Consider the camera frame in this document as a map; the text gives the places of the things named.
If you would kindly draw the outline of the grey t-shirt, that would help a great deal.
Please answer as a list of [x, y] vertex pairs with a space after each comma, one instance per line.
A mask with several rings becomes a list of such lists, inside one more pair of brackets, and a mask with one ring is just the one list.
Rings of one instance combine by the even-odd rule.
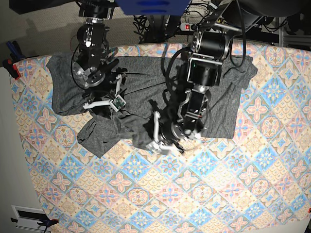
[[[234, 67], [239, 61], [238, 56], [232, 62], [225, 61], [220, 84], [210, 89], [203, 137], [231, 139], [234, 136], [241, 91], [258, 71], [251, 57], [246, 57], [240, 68]], [[83, 90], [72, 79], [70, 62], [71, 56], [63, 53], [52, 56], [47, 63], [53, 81], [52, 109], [61, 116], [76, 115], [83, 109]], [[91, 112], [92, 119], [77, 134], [78, 143], [98, 157], [121, 139], [131, 139], [135, 147], [144, 149], [143, 124], [152, 115], [149, 100], [156, 101], [160, 109], [166, 107], [166, 85], [160, 63], [159, 57], [120, 57], [119, 66], [128, 70], [125, 110], [114, 112], [111, 119]]]

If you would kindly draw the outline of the red black clamp left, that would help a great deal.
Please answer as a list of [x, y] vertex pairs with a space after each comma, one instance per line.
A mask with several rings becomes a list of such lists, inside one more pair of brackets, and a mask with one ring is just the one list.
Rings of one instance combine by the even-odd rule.
[[15, 80], [20, 78], [17, 66], [10, 59], [3, 60], [2, 65]]

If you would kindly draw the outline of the white power strip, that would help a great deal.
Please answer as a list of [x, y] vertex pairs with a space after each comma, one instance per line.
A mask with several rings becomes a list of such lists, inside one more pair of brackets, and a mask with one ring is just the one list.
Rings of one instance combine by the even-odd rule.
[[196, 30], [197, 25], [194, 23], [180, 23], [179, 28], [182, 32], [193, 32]]

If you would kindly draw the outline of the patterned tile tablecloth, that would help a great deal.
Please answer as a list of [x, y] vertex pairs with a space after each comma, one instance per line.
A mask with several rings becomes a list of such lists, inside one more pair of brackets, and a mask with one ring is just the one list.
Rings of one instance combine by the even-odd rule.
[[184, 154], [118, 142], [103, 158], [77, 143], [88, 113], [51, 109], [48, 56], [11, 79], [32, 183], [54, 233], [240, 233], [310, 219], [311, 54], [247, 45], [258, 68], [232, 139], [184, 141]]

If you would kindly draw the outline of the black clamp bottom left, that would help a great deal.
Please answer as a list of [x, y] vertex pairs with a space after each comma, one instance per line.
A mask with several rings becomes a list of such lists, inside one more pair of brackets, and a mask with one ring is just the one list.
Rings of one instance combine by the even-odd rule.
[[11, 222], [16, 223], [17, 228], [43, 232], [44, 230], [49, 230], [51, 226], [58, 224], [59, 220], [11, 218]]

